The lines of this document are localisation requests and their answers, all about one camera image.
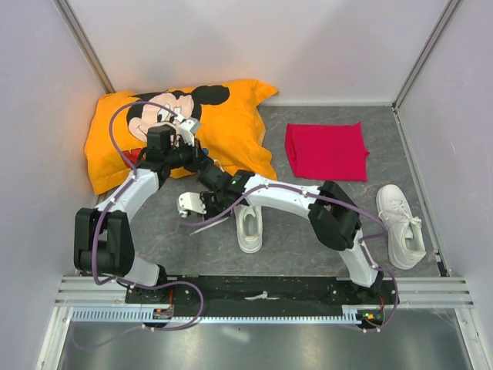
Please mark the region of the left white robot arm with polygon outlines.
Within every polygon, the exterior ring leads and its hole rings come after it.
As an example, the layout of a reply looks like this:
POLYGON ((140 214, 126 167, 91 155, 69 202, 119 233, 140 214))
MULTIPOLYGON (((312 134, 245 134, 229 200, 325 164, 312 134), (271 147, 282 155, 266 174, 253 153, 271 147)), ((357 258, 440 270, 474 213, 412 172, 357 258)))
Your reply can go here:
POLYGON ((169 294, 166 270, 136 255, 130 221, 179 167, 197 170, 208 160, 196 132, 200 123, 187 119, 175 129, 158 126, 147 133, 145 156, 107 199, 75 215, 74 265, 92 274, 97 285, 118 281, 142 288, 152 303, 169 294))

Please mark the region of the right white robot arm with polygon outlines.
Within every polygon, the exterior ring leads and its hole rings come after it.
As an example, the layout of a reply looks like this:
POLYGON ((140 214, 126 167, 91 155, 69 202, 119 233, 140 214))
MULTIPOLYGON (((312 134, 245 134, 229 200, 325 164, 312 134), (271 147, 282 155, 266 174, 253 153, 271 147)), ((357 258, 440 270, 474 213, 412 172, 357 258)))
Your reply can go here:
POLYGON ((198 176, 205 191, 193 196, 192 212, 208 220, 228 214, 239 205, 269 207, 310 222, 318 241, 336 251, 345 263, 354 297, 371 303, 381 293, 383 274, 364 249, 362 210, 333 181, 300 186, 239 170, 230 175, 209 165, 198 176))

